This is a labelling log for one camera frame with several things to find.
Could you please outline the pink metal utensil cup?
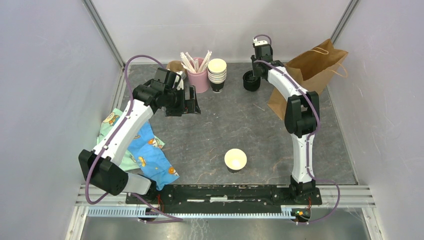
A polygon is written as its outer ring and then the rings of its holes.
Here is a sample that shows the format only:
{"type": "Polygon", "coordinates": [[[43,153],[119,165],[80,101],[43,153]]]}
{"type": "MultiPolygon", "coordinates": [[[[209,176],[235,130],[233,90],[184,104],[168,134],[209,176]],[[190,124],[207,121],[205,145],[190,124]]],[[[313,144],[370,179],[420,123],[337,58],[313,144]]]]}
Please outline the pink metal utensil cup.
{"type": "Polygon", "coordinates": [[[191,86],[195,86],[196,93],[204,93],[210,87],[210,82],[208,79],[208,67],[204,67],[203,71],[200,73],[192,73],[187,70],[188,81],[191,86]]]}

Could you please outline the black paper coffee cup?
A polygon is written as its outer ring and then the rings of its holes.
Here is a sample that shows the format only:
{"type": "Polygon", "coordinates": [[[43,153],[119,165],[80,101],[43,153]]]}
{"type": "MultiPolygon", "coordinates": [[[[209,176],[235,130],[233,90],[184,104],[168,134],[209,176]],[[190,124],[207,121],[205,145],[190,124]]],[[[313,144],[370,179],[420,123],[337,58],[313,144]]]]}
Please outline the black paper coffee cup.
{"type": "Polygon", "coordinates": [[[228,150],[224,155],[224,163],[230,173],[237,173],[247,164],[247,155],[238,148],[228,150]]]}

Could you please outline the brown paper takeout bag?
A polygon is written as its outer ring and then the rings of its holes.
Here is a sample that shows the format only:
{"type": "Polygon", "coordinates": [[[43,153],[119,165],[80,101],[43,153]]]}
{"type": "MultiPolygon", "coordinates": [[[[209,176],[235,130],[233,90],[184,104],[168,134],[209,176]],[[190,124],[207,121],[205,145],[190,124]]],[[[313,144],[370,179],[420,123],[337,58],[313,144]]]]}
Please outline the brown paper takeout bag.
{"type": "Polygon", "coordinates": [[[289,75],[309,92],[321,94],[334,75],[348,77],[343,61],[348,52],[336,49],[330,39],[307,50],[284,66],[289,75]]]}

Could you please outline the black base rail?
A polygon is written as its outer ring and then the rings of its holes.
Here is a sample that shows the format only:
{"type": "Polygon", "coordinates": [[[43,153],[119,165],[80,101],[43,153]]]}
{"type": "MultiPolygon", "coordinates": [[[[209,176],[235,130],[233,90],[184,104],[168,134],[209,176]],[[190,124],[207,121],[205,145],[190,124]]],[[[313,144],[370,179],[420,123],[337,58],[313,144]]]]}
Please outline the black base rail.
{"type": "Polygon", "coordinates": [[[166,185],[142,198],[160,204],[167,214],[271,214],[281,206],[320,206],[318,188],[297,193],[292,186],[260,185],[166,185]]]}

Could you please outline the brown cardboard cup carriers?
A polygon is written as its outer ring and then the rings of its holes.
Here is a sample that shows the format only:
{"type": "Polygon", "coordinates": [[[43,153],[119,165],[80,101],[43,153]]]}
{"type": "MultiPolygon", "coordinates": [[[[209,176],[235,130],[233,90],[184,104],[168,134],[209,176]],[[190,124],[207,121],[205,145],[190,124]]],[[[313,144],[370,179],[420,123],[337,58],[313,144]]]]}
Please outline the brown cardboard cup carriers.
{"type": "Polygon", "coordinates": [[[167,66],[166,69],[172,71],[172,72],[183,72],[184,74],[187,73],[187,70],[183,67],[182,62],[180,60],[172,60],[170,61],[167,66]]]}

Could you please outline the green patterned cloth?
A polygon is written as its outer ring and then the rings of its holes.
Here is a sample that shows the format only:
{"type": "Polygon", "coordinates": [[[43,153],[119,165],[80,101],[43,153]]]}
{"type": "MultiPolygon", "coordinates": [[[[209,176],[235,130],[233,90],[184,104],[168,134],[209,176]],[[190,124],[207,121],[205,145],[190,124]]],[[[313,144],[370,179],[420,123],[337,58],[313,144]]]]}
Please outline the green patterned cloth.
{"type": "Polygon", "coordinates": [[[95,153],[103,150],[102,157],[111,157],[111,162],[123,171],[140,169],[130,157],[127,150],[140,128],[153,116],[150,107],[135,106],[132,110],[114,110],[103,121],[100,135],[97,139],[95,153]]]}

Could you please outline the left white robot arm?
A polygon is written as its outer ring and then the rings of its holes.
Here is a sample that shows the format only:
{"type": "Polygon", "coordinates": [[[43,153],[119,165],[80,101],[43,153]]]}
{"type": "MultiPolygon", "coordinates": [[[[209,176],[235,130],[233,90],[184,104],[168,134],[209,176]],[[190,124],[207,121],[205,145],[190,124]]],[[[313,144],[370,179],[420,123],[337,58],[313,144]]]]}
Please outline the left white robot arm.
{"type": "Polygon", "coordinates": [[[189,97],[186,97],[184,89],[151,79],[147,84],[138,85],[132,97],[112,130],[92,150],[83,149],[78,161],[86,187],[93,185],[113,196],[138,194],[145,204],[151,204],[157,198],[152,180],[122,170],[120,161],[136,133],[158,109],[165,108],[167,117],[200,114],[201,110],[193,85],[189,86],[189,97]]]}

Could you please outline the stack of black lids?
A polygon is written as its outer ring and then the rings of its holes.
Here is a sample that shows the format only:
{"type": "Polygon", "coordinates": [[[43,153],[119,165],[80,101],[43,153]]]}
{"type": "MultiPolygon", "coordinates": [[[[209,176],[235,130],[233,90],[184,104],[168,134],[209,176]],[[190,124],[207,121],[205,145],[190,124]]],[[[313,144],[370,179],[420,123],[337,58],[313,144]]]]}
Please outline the stack of black lids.
{"type": "Polygon", "coordinates": [[[255,92],[260,88],[261,78],[259,76],[255,76],[252,70],[247,71],[242,76],[243,87],[245,90],[250,92],[255,92]]]}

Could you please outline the blue patterned cloth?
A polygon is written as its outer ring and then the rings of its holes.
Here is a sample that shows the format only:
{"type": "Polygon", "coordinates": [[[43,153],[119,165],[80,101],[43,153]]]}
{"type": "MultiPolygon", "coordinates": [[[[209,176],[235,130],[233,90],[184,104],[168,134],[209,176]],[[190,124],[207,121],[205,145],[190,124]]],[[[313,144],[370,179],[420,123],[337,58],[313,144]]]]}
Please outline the blue patterned cloth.
{"type": "Polygon", "coordinates": [[[149,122],[136,133],[127,150],[142,174],[156,182],[156,189],[161,191],[179,178],[179,174],[166,158],[162,147],[165,144],[154,135],[149,122]]]}

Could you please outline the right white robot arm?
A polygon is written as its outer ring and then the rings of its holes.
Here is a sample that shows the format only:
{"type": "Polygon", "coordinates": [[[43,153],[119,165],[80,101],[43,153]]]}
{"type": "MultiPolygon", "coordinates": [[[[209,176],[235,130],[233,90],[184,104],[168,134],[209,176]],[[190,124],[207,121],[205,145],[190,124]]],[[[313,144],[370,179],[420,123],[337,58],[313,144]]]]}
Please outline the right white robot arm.
{"type": "Polygon", "coordinates": [[[319,95],[307,91],[290,76],[283,63],[273,60],[271,44],[253,44],[251,56],[254,79],[265,79],[286,100],[284,125],[293,142],[293,170],[288,189],[289,199],[302,204],[316,189],[313,177],[312,150],[316,131],[320,128],[319,95]]]}

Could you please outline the stack of paper cups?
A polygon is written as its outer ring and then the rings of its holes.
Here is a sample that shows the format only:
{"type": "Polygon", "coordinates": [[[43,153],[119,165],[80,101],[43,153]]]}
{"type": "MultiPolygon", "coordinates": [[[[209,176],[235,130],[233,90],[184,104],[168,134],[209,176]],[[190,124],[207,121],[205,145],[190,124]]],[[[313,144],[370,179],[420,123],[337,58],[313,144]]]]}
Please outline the stack of paper cups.
{"type": "Polygon", "coordinates": [[[208,79],[214,93],[220,93],[227,78],[227,63],[220,58],[214,58],[208,63],[208,79]]]}

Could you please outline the wooden stirrers in wrappers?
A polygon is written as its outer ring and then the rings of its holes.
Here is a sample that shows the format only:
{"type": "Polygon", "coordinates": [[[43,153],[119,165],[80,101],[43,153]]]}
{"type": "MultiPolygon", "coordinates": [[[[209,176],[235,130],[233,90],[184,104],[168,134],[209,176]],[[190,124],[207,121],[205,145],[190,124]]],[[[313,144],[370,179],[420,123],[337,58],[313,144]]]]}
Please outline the wooden stirrers in wrappers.
{"type": "Polygon", "coordinates": [[[199,59],[194,59],[188,52],[181,52],[181,65],[188,72],[192,74],[199,74],[208,68],[211,55],[212,51],[208,50],[202,63],[200,63],[199,59]]]}

